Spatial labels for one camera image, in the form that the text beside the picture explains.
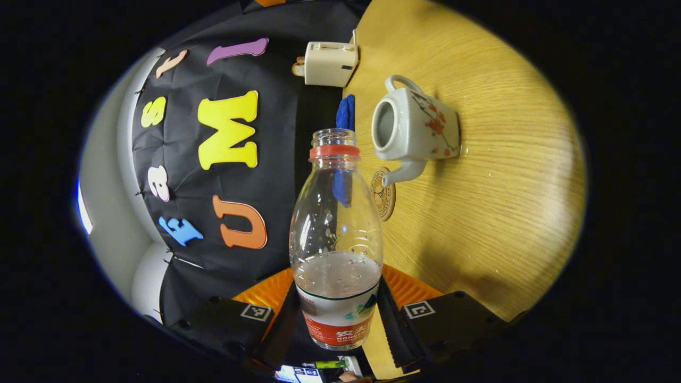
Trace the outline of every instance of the black fabric backdrop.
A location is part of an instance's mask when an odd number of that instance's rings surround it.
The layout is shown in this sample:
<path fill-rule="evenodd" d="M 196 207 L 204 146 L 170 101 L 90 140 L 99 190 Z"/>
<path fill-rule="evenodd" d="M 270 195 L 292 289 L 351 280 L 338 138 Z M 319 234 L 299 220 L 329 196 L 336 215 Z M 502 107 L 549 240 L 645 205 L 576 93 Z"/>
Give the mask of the black fabric backdrop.
<path fill-rule="evenodd" d="M 278 5 L 242 12 L 204 27 L 165 54 L 149 73 L 133 118 L 133 161 L 140 190 L 149 214 L 168 247 L 177 258 L 204 270 L 174 260 L 161 289 L 163 323 L 171 325 L 186 316 L 200 301 L 212 295 L 228 298 L 289 267 L 288 233 L 291 213 L 311 167 L 307 161 L 312 133 L 335 126 L 341 100 L 340 88 L 305 86 L 291 73 L 296 57 L 305 53 L 309 41 L 349 41 L 359 22 L 357 3 L 316 1 Z M 206 65 L 217 46 L 231 46 L 269 39 L 260 56 L 240 55 Z M 187 56 L 156 78 L 165 59 Z M 198 147 L 217 132 L 201 124 L 197 109 L 203 99 L 211 101 L 258 92 L 257 117 L 252 122 L 236 119 L 255 129 L 245 141 L 257 145 L 258 164 L 213 164 L 201 168 Z M 158 97 L 166 98 L 163 120 L 142 127 L 143 107 Z M 239 142 L 234 147 L 242 147 Z M 168 173 L 170 201 L 151 193 L 147 170 L 163 166 Z M 261 249 L 228 247 L 220 225 L 230 230 L 251 231 L 242 217 L 218 219 L 212 197 L 251 205 L 263 217 L 268 240 Z M 202 240 L 177 243 L 159 224 L 186 219 L 202 233 Z"/>

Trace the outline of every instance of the blue cloth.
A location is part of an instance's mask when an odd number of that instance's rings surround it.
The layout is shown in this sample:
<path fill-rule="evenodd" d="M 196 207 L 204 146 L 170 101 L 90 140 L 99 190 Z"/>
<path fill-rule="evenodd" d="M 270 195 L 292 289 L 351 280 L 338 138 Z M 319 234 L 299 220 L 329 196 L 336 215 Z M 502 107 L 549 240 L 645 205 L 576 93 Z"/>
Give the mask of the blue cloth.
<path fill-rule="evenodd" d="M 340 101 L 336 113 L 336 127 L 355 131 L 355 95 L 347 95 Z"/>
<path fill-rule="evenodd" d="M 349 129 L 355 131 L 355 96 L 348 95 L 340 101 L 338 112 L 336 113 L 336 127 Z M 334 197 L 343 206 L 350 205 L 350 195 L 352 175 L 347 172 L 336 171 L 334 173 L 334 180 L 331 184 Z"/>

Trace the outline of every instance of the wooden coaster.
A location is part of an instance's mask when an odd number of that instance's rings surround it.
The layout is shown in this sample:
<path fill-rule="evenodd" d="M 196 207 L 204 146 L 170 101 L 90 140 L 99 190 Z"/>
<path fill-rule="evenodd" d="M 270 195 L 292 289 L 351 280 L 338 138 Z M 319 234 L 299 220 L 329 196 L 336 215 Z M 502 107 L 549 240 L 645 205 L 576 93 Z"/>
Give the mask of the wooden coaster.
<path fill-rule="evenodd" d="M 395 184 L 388 187 L 383 187 L 383 175 L 390 172 L 388 168 L 381 166 L 374 172 L 374 177 L 371 180 L 371 193 L 374 197 L 374 205 L 379 212 L 381 221 L 387 221 L 395 209 L 396 190 Z"/>

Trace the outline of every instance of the wood grain surface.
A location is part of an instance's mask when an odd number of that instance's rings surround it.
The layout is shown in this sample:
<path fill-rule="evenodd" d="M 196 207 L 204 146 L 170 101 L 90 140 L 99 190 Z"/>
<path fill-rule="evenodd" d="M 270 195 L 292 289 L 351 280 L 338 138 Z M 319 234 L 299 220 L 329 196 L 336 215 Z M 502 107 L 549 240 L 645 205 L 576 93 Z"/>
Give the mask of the wood grain surface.
<path fill-rule="evenodd" d="M 389 75 L 460 119 L 461 155 L 397 184 L 385 263 L 444 293 L 464 290 L 506 321 L 530 309 L 569 259 L 584 216 L 584 153 L 567 107 L 512 47 L 427 0 L 372 1 L 357 39 L 360 64 L 344 95 L 355 95 L 367 182 L 379 166 L 399 167 L 376 158 L 370 133 Z"/>

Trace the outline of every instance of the floral pattern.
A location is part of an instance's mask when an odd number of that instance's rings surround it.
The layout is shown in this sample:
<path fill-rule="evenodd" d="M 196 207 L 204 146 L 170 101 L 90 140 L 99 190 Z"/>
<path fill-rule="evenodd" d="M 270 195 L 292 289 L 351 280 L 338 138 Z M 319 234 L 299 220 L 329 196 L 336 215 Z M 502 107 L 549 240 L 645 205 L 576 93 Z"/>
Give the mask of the floral pattern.
<path fill-rule="evenodd" d="M 414 99 L 414 101 L 416 101 L 416 104 L 418 104 L 421 110 L 423 110 L 423 112 L 426 113 L 430 118 L 430 120 L 428 120 L 428 122 L 426 123 L 426 127 L 430 128 L 431 135 L 442 136 L 442 138 L 444 139 L 447 147 L 443 150 L 442 154 L 444 154 L 444 156 L 446 157 L 452 155 L 452 153 L 454 152 L 454 148 L 448 143 L 447 137 L 445 136 L 445 124 L 447 123 L 447 119 L 445 119 L 445 114 L 442 113 L 440 110 L 437 110 L 437 107 L 428 98 L 425 98 L 416 92 L 411 92 L 411 97 Z M 430 152 L 438 153 L 439 148 L 434 148 Z"/>

